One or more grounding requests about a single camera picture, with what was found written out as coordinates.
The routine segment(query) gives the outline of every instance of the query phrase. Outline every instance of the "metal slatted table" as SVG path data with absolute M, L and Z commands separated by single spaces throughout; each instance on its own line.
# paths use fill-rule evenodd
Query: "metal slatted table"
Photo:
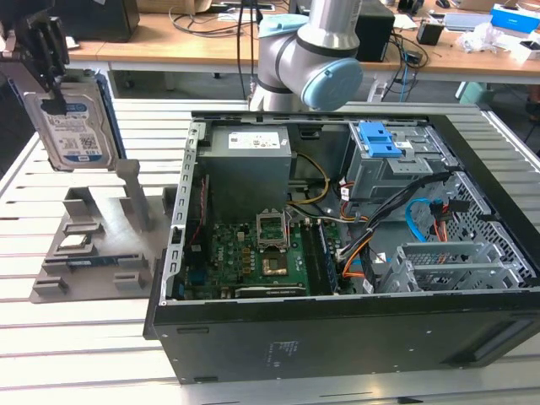
M 191 111 L 246 109 L 239 101 L 200 100 L 117 100 L 115 107 L 127 155 L 141 161 L 139 180 L 147 195 L 160 195 L 163 185 L 177 182 Z M 463 105 L 352 104 L 343 110 L 382 108 L 450 114 L 529 218 L 538 221 L 537 161 L 495 115 Z M 160 343 L 141 337 L 147 300 L 27 300 L 70 186 L 91 186 L 97 197 L 123 195 L 113 173 L 54 173 L 37 136 L 0 182 L 2 404 L 364 404 L 395 403 L 397 397 L 445 404 L 540 402 L 540 337 L 478 370 L 180 386 Z

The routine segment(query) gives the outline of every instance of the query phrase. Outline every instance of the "floor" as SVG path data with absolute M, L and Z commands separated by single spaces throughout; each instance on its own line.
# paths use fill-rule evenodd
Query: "floor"
M 220 78 L 211 78 L 208 73 L 176 73 L 173 91 L 165 89 L 163 73 L 134 72 L 116 73 L 116 82 L 122 98 L 137 99 L 210 99 L 239 100 L 242 98 L 240 80 L 237 74 L 221 74 Z M 243 75 L 245 88 L 249 89 L 249 75 Z M 454 97 L 458 83 L 419 82 L 408 102 L 456 103 Z M 355 100 L 366 100 L 371 80 L 366 79 L 356 94 Z M 525 112 L 527 88 L 520 85 L 496 84 L 493 86 L 496 96 L 491 103 L 495 113 L 524 139 L 532 130 Z M 388 94 L 386 101 L 399 101 L 399 94 Z M 20 150 L 33 133 L 30 119 L 19 104 L 7 83 L 0 81 L 0 177 L 13 163 Z M 534 128 L 529 147 L 533 151 L 540 149 L 540 126 Z

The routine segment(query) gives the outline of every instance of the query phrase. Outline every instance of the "gray power supply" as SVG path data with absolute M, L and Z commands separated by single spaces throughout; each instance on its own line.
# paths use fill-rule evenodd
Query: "gray power supply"
M 208 132 L 197 162 L 212 179 L 216 220 L 247 222 L 265 209 L 282 211 L 291 166 L 287 128 L 214 127 Z

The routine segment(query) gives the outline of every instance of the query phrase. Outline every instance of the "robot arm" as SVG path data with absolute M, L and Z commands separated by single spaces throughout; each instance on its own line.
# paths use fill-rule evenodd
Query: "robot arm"
M 333 111 L 353 98 L 362 81 L 354 58 L 361 0 L 313 0 L 303 15 L 266 17 L 259 28 L 259 70 L 252 110 L 295 111 L 295 101 Z
M 66 73 L 68 47 L 62 24 L 43 0 L 4 1 L 0 6 L 0 72 L 21 92 L 51 93 L 47 110 L 65 114 L 57 78 Z

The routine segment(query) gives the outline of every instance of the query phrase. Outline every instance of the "black box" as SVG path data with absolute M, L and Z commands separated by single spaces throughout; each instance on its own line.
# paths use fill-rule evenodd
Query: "black box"
M 364 0 L 360 9 L 356 35 L 360 47 L 356 58 L 361 62 L 382 62 L 394 27 L 394 14 L 379 0 Z
M 444 28 L 443 24 L 422 23 L 416 34 L 416 41 L 420 45 L 437 45 Z
M 128 42 L 139 21 L 137 0 L 56 0 L 49 15 L 77 41 Z

